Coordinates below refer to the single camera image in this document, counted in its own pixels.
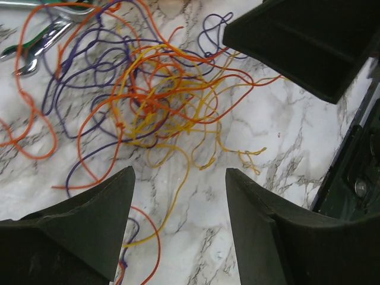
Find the wire bundle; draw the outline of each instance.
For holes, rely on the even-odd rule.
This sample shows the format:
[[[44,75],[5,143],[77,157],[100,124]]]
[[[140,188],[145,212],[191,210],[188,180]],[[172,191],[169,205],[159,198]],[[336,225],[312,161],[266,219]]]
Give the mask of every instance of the wire bundle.
[[[113,13],[120,8],[122,2],[135,5],[140,15],[146,20],[152,38],[140,38],[129,22]],[[29,15],[21,33],[20,43],[23,42],[25,29],[36,11],[54,6],[71,5],[92,7],[94,11],[77,27],[68,41],[62,47],[58,47],[59,55],[56,70],[52,72],[48,69],[51,73],[51,79],[47,85],[41,110],[34,104],[32,96],[23,90],[20,78],[16,76],[17,87],[22,98],[30,106],[31,116],[27,129],[17,138],[14,138],[10,126],[0,119],[0,123],[9,135],[9,141],[3,142],[0,146],[13,145],[31,159],[45,159],[51,156],[58,145],[57,135],[48,120],[48,116],[54,113],[58,117],[59,124],[66,137],[77,141],[78,162],[69,172],[65,186],[54,186],[54,188],[66,189],[69,197],[71,196],[70,190],[89,188],[106,179],[118,158],[122,145],[146,148],[147,160],[151,167],[159,167],[173,152],[181,152],[188,164],[187,172],[175,193],[162,225],[156,229],[145,213],[133,207],[149,219],[155,233],[138,242],[132,242],[135,238],[134,236],[125,247],[139,245],[155,236],[157,236],[160,244],[159,233],[164,228],[174,209],[178,194],[189,175],[191,165],[199,168],[199,170],[210,167],[215,162],[217,149],[220,147],[223,151],[238,154],[245,166],[252,168],[255,173],[259,173],[254,166],[252,156],[259,155],[265,148],[256,152],[229,150],[221,141],[221,119],[239,104],[254,87],[266,86],[281,78],[281,76],[254,81],[247,72],[230,67],[234,59],[246,58],[245,56],[240,56],[237,52],[229,51],[228,48],[220,47],[222,25],[231,20],[232,13],[228,13],[224,17],[211,14],[204,20],[203,31],[198,36],[198,45],[203,53],[201,56],[196,52],[182,50],[171,44],[175,34],[183,27],[174,29],[172,35],[166,40],[160,34],[148,6],[142,0],[115,0],[104,7],[85,3],[48,4],[38,7]],[[103,14],[115,18],[118,25],[129,29],[129,33],[121,35],[120,29],[115,32],[106,28],[103,24]],[[219,22],[212,27],[206,28],[206,21],[211,17],[218,18]],[[90,19],[94,19],[94,23],[91,27],[83,30],[84,25]],[[211,31],[216,31],[216,40],[210,37],[209,32]],[[94,37],[94,39],[82,47],[89,36]],[[214,52],[207,51],[202,47],[202,37],[208,39],[214,46]],[[74,45],[68,50],[71,42],[74,42]],[[94,58],[92,49],[99,48],[101,44],[104,44],[104,50]],[[68,56],[66,60],[62,61],[66,51]],[[117,56],[114,56],[112,60],[109,59],[111,55],[116,53]],[[18,69],[20,54],[21,48],[17,51],[16,69]],[[219,65],[217,64],[217,59],[222,56],[224,63]],[[85,64],[79,66],[78,62],[84,62]],[[79,84],[78,78],[83,77],[91,80]],[[228,82],[231,80],[239,83],[229,85]],[[230,107],[226,110],[220,110],[221,96],[223,97],[227,91],[232,91],[236,87],[244,87],[245,91]],[[88,114],[76,133],[69,130],[65,118],[66,114],[61,110],[62,102],[67,99],[65,95],[67,95],[69,89],[82,90],[84,93],[91,93],[93,90],[98,93],[99,91],[104,91],[103,94],[98,94],[92,98]],[[34,156],[20,146],[20,141],[28,135],[36,117],[44,120],[53,137],[51,150],[42,156]],[[105,134],[109,142],[90,153],[84,154],[84,139],[96,131]],[[189,154],[177,146],[178,139],[182,134],[201,134],[199,143]],[[210,135],[214,137],[213,155],[208,158],[206,163],[199,164],[196,161],[195,153]],[[102,177],[97,177],[86,161],[102,150],[111,147],[114,148],[114,152],[109,169]],[[151,162],[152,148],[167,150],[163,159],[155,163]],[[70,179],[79,166],[85,168],[87,173],[90,174],[93,178],[92,183],[77,186],[70,184]],[[153,276],[158,267],[160,251],[159,247],[156,267],[147,280]],[[123,252],[119,263],[122,275],[116,284],[121,284],[124,277],[126,269],[124,254],[125,252]]]

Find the wrench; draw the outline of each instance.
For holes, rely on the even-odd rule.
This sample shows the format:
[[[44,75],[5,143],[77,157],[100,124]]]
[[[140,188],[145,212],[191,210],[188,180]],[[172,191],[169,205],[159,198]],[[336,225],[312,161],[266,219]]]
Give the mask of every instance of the wrench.
[[[46,4],[55,4],[55,3],[64,3],[69,2],[67,0],[0,0],[0,7],[7,7],[13,9],[27,8],[35,9],[38,6],[41,6],[42,3]],[[79,0],[77,2],[93,4],[94,0]],[[79,6],[58,6],[50,8],[50,12],[57,16],[60,16],[64,19],[71,19],[74,22],[82,22],[89,13],[94,9],[87,7]]]
[[[33,40],[21,46],[21,57],[25,65],[13,74],[26,76],[33,75],[39,67],[39,58],[43,52],[46,52],[54,43],[56,43],[65,33],[67,33],[74,25],[72,21],[68,21],[58,17],[52,24],[47,26]],[[18,45],[6,48],[0,54],[0,60],[4,61],[17,54]]]

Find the white marble countertop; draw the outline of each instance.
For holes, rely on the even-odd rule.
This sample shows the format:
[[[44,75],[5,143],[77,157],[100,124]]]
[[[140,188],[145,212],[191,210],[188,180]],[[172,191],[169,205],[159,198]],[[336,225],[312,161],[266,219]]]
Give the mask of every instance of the white marble countertop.
[[[208,14],[233,12],[236,18],[261,3],[260,0],[146,2],[154,11],[154,18],[164,35],[168,36],[173,27],[185,26],[177,41],[187,43],[189,49],[197,48],[194,40]],[[126,20],[135,20],[128,9],[128,4],[125,4],[118,14]],[[27,13],[0,10],[0,50],[18,43]],[[38,14],[31,22],[29,34],[36,34],[45,25],[46,16]],[[52,64],[55,63],[55,55],[53,48],[48,54]],[[257,79],[276,75],[253,59],[238,64]],[[13,70],[13,60],[0,63],[0,117],[12,125],[15,133],[21,133],[30,111],[18,95],[11,75]],[[224,184],[226,168],[243,169],[267,189],[309,207],[369,86],[366,75],[367,69],[364,68],[337,105],[317,99],[290,81],[278,80],[268,87],[255,88],[231,114],[223,118],[222,140],[229,148],[256,151],[267,147],[265,152],[255,157],[261,174],[257,176],[252,169],[245,169],[237,155],[221,151],[209,169],[199,171],[192,167],[174,212],[160,235],[162,259],[149,284],[240,284]],[[23,79],[24,88],[33,95],[38,106],[48,80],[43,68],[36,75]],[[82,97],[73,97],[71,106],[75,110],[83,106],[88,108],[86,102],[89,101]],[[80,115],[74,116],[70,123],[73,128],[79,128],[83,119]],[[56,131],[59,133],[59,126],[56,126]],[[51,186],[64,184],[78,157],[76,141],[65,138],[61,133],[56,153],[43,161],[29,160],[11,147],[0,148],[0,220],[19,219],[66,199],[64,191],[51,189]],[[3,129],[0,138],[1,141],[8,139]],[[97,140],[94,138],[93,147],[96,147]],[[44,153],[50,143],[47,128],[38,121],[26,141],[26,147]],[[196,144],[191,137],[179,141],[185,150]],[[212,151],[205,148],[202,156]],[[96,173],[104,173],[111,157],[112,150],[95,156],[91,161],[92,169]],[[152,169],[146,163],[146,150],[124,146],[111,174],[128,165],[134,167],[137,177],[132,205],[145,210],[156,225],[160,225],[185,174],[183,156],[175,153],[162,167]],[[87,181],[88,176],[81,170],[72,179],[72,183],[78,184]],[[152,234],[144,217],[132,210],[130,216],[136,217],[141,225],[137,239]],[[123,284],[140,284],[150,274],[156,258],[155,239],[129,249]]]

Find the black plastic part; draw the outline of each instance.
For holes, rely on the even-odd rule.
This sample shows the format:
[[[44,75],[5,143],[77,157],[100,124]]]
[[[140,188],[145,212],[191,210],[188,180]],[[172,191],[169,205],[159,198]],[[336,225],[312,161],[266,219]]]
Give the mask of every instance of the black plastic part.
[[[108,285],[135,183],[132,167],[19,221],[0,222],[1,284]]]
[[[330,103],[379,42],[379,0],[268,0],[227,25],[223,37]]]
[[[326,217],[227,169],[227,201],[242,285],[377,285],[380,215]]]
[[[373,84],[369,93],[378,87]],[[372,107],[363,126],[348,132],[312,204],[312,211],[325,216],[356,220],[380,213],[380,100]],[[355,184],[366,185],[358,196]]]

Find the screw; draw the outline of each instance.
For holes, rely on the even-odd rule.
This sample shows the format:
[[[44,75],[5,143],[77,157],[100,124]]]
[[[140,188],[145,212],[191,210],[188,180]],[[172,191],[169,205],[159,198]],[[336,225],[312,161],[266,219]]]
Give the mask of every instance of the screw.
[[[363,198],[367,194],[367,183],[360,178],[356,179],[355,193],[360,198]]]

